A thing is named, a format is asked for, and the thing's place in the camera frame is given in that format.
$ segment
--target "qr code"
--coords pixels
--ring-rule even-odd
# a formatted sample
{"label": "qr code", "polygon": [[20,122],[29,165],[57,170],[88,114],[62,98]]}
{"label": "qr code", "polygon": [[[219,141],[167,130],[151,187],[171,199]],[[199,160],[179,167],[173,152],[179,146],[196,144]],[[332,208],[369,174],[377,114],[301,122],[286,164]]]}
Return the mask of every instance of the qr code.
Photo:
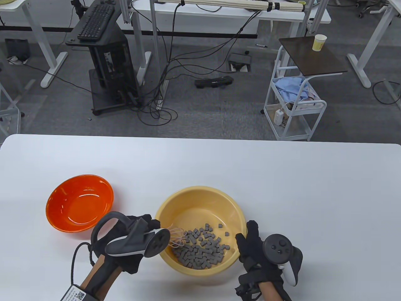
{"label": "qr code", "polygon": [[79,300],[82,300],[84,297],[85,297],[85,293],[83,293],[83,292],[79,292],[79,293],[77,294],[77,298],[78,298]]}

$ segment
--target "paper cup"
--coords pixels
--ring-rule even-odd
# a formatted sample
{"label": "paper cup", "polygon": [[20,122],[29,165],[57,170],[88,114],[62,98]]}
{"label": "paper cup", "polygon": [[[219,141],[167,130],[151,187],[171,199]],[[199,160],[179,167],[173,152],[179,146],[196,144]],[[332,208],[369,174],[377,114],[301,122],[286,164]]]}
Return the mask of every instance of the paper cup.
{"label": "paper cup", "polygon": [[320,51],[322,50],[324,42],[327,40],[325,35],[316,35],[315,40],[313,41],[312,50],[313,51]]}

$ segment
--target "gray carpet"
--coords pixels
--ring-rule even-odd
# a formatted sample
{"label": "gray carpet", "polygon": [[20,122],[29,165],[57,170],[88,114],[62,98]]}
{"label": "gray carpet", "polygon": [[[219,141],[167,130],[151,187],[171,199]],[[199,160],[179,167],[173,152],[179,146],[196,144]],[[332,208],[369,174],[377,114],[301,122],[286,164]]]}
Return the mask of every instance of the gray carpet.
{"label": "gray carpet", "polygon": [[[322,25],[319,32],[328,36],[327,44],[338,57],[349,66],[348,73],[336,77],[324,77],[312,81],[319,95],[327,101],[328,107],[313,136],[314,141],[337,142],[383,142],[399,143],[401,139],[401,110],[396,105],[386,106],[377,102],[371,89],[365,89],[346,61],[347,53],[357,57],[362,53],[381,15],[356,17],[357,10],[349,8],[328,8],[332,23]],[[277,47],[277,37],[284,37],[288,24],[277,24],[276,35],[269,39],[269,22],[259,24],[257,40],[241,39],[233,51],[243,53],[247,46],[255,42]],[[401,20],[395,18],[374,55],[365,68],[372,82],[388,80],[401,82],[399,52],[401,47]],[[11,33],[0,32],[0,38]],[[63,39],[63,34],[49,34],[55,47]],[[206,49],[224,42],[226,39],[174,38],[173,55],[188,51]],[[152,37],[145,37],[146,49],[152,49]],[[160,44],[160,53],[164,55]],[[58,73],[61,78],[90,89],[88,70],[93,64],[87,51],[73,51],[61,45],[58,51],[68,50],[69,55]],[[213,56],[188,60],[209,68],[220,65],[227,54],[220,51]],[[275,55],[251,50],[252,67],[250,73],[234,74],[231,86],[217,89],[196,89],[194,79],[187,76],[170,80],[164,107],[174,109],[178,118],[164,126],[142,124],[135,112],[120,110],[94,116],[91,113],[92,101],[89,92],[55,79],[47,89],[40,88],[43,73],[25,66],[15,66],[24,83],[35,78],[36,83],[29,94],[20,102],[20,108],[26,114],[22,120],[23,133],[35,134],[70,134],[100,136],[144,136],[178,138],[223,138],[223,139],[262,139],[275,140],[266,118],[260,114],[273,67]],[[149,91],[156,84],[155,59],[146,74],[143,91]],[[34,55],[29,64],[46,69],[42,56]],[[205,69],[192,67],[191,70],[204,73]],[[169,73],[174,77],[184,73],[177,68]],[[222,76],[214,72],[210,76]],[[0,73],[0,81],[10,94],[15,95],[9,78]],[[390,97],[378,86],[378,95],[384,101]],[[141,116],[148,123],[158,124],[163,120],[154,120]]]}

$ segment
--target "whisk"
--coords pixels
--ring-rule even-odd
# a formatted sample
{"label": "whisk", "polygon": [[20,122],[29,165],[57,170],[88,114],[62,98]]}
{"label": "whisk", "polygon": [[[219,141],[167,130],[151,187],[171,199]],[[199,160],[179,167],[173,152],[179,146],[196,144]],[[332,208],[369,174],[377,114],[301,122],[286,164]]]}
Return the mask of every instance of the whisk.
{"label": "whisk", "polygon": [[171,225],[167,228],[170,231],[170,242],[169,246],[172,248],[182,247],[185,244],[184,229],[177,228]]}

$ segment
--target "white table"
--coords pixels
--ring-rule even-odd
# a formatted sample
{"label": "white table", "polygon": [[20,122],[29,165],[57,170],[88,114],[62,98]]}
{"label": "white table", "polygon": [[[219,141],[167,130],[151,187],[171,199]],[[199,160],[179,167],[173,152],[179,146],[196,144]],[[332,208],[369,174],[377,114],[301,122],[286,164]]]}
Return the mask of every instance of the white table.
{"label": "white table", "polygon": [[[255,219],[261,237],[286,235],[304,254],[293,301],[399,299],[401,147],[394,144],[12,135],[0,149],[0,295],[55,301],[69,287],[77,244],[90,232],[52,228],[45,205],[62,181],[106,178],[115,209],[154,215],[173,192],[218,188]],[[91,269],[82,248],[80,284]],[[159,256],[122,274],[106,300],[240,300],[239,262],[213,278],[186,277]]]}
{"label": "white table", "polygon": [[[136,0],[133,3],[133,7],[141,13],[150,13],[149,0]],[[155,3],[156,16],[158,15],[162,16],[163,14],[170,14],[170,15],[174,14],[174,10],[176,7],[177,4],[175,3],[165,3],[165,4]],[[208,5],[201,5],[201,7],[207,10],[216,10],[217,8],[219,8],[218,6],[208,6]],[[315,6],[310,13],[310,18],[315,17],[317,10],[318,6]],[[201,10],[196,5],[185,4],[184,6],[178,8],[176,14],[189,15],[189,16],[204,16],[204,17],[242,18],[246,20],[250,16],[252,16],[253,12],[241,8],[222,7],[218,12],[210,13]],[[290,30],[288,32],[288,37],[292,38],[296,36],[299,24],[304,20],[304,16],[305,16],[304,12],[285,12],[281,10],[272,10],[270,12],[267,11],[261,12],[257,17],[255,17],[255,19],[291,22]],[[330,15],[328,14],[327,10],[324,10],[324,14],[320,23],[328,24],[330,22],[331,22]],[[286,53],[284,55],[283,61],[281,62],[281,67],[287,66],[289,59],[290,57]]]}
{"label": "white table", "polygon": [[370,82],[363,68],[365,68],[366,64],[371,58],[373,52],[376,49],[376,46],[386,32],[387,27],[389,27],[391,20],[398,14],[401,14],[401,0],[389,0],[389,6],[384,12],[383,17],[381,18],[375,31],[373,32],[372,37],[370,38],[368,44],[362,52],[359,60],[354,54],[347,54],[348,60],[350,61],[352,67],[356,72],[356,75],[359,77],[362,85],[365,88],[370,88],[372,83]]}
{"label": "white table", "polygon": [[56,75],[61,65],[65,61],[68,53],[60,52],[58,57],[54,56],[53,51],[50,48],[49,41],[46,38],[46,34],[44,33],[40,23],[35,19],[35,17],[30,12],[30,1],[29,0],[16,0],[9,4],[0,5],[0,12],[15,12],[20,7],[22,8],[26,19],[29,22],[29,25],[32,28],[33,34],[35,35],[36,40],[38,41],[39,46],[43,52],[43,55],[46,58],[46,61],[50,67],[49,71],[46,73],[45,77],[41,81],[41,87],[47,88],[54,76]]}

